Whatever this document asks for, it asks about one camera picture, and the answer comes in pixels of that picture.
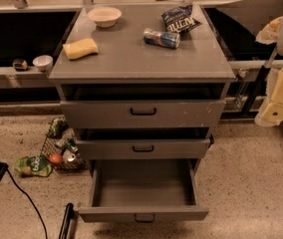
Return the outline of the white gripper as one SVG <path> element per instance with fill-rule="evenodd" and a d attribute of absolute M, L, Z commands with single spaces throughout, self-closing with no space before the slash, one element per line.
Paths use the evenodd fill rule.
<path fill-rule="evenodd" d="M 277 17 L 256 36 L 256 42 L 270 45 L 278 41 L 280 23 Z M 283 121 L 283 68 L 270 70 L 267 77 L 266 98 L 259 109 L 260 124 L 280 124 Z"/>

